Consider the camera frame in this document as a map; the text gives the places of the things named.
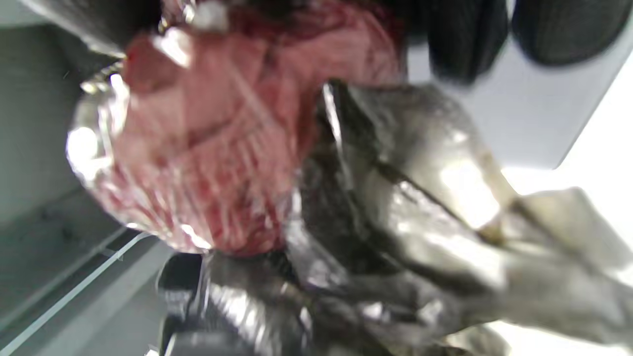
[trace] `black fabric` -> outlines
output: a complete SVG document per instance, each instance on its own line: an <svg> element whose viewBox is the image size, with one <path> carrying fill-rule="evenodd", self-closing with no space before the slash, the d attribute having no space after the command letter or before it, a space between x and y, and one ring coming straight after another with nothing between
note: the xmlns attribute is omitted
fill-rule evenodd
<svg viewBox="0 0 633 356"><path fill-rule="evenodd" d="M419 43L426 40L427 34L427 0L377 0L389 9L403 24L402 30L409 43Z"/></svg>
<svg viewBox="0 0 633 356"><path fill-rule="evenodd" d="M248 3L272 20L285 20L294 10L305 6L306 0L250 0Z"/></svg>
<svg viewBox="0 0 633 356"><path fill-rule="evenodd" d="M429 50L440 78L472 83L508 36L505 0L428 0Z"/></svg>
<svg viewBox="0 0 633 356"><path fill-rule="evenodd" d="M513 31L526 56L543 65L591 58L624 28L633 0L517 0Z"/></svg>

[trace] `white surface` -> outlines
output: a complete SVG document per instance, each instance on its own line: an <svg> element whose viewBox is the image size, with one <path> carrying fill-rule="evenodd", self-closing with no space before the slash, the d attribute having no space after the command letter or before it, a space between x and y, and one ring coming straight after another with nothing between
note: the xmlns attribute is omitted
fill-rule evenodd
<svg viewBox="0 0 633 356"><path fill-rule="evenodd" d="M18 0L0 0L0 28L46 23Z"/></svg>
<svg viewBox="0 0 633 356"><path fill-rule="evenodd" d="M559 165L633 48L633 25L611 49L571 67L530 62L509 39L490 74L471 89L437 83L473 117L503 165ZM426 46L408 54L410 80L432 80Z"/></svg>
<svg viewBox="0 0 633 356"><path fill-rule="evenodd" d="M613 226L633 248L633 54L600 102L563 163L556 170L506 168L504 175L520 194L548 189L581 187ZM633 268L617 274L633 285ZM606 347L553 334L495 322L492 328L513 347L512 356L604 355L624 356L620 347Z"/></svg>

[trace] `black container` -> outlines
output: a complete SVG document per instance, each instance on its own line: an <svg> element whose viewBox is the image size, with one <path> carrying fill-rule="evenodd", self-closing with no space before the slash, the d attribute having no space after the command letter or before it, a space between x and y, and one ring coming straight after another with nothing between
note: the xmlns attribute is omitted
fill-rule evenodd
<svg viewBox="0 0 633 356"><path fill-rule="evenodd" d="M543 65L577 63L603 52L627 23L633 0L517 0L513 31Z"/></svg>
<svg viewBox="0 0 633 356"><path fill-rule="evenodd" d="M436 76L469 84L492 67L508 37L505 0L428 0L427 7Z"/></svg>

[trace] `plastic wrap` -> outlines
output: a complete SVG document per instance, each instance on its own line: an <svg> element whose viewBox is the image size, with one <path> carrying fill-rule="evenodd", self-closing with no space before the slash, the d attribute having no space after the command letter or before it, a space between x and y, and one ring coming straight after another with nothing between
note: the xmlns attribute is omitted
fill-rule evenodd
<svg viewBox="0 0 633 356"><path fill-rule="evenodd" d="M336 0L288 27L228 16L222 33L139 35L122 66L84 84L67 152L122 222L180 251L254 255L282 245L321 85L393 83L399 63L373 15Z"/></svg>
<svg viewBox="0 0 633 356"><path fill-rule="evenodd" d="M632 254L580 191L519 197L468 117L432 86L334 82L323 93L338 166L304 167L287 230L304 286L403 345L503 319L630 346L633 294L613 276ZM327 179L340 197L306 188L333 191L319 188ZM367 263L360 245L382 262Z"/></svg>

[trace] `crumpled foil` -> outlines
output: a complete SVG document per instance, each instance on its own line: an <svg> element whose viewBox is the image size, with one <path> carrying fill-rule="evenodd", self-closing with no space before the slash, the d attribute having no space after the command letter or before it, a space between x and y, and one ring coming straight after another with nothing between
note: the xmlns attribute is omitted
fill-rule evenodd
<svg viewBox="0 0 633 356"><path fill-rule="evenodd" d="M435 87L331 82L323 100L332 142L305 162L287 228L306 288L387 344L502 319L631 346L614 275L632 254L581 190L517 195Z"/></svg>
<svg viewBox="0 0 633 356"><path fill-rule="evenodd" d="M484 326L424 349L384 346L301 289L283 253L256 258L179 253L161 271L158 292L170 311L161 356L504 356L508 351Z"/></svg>

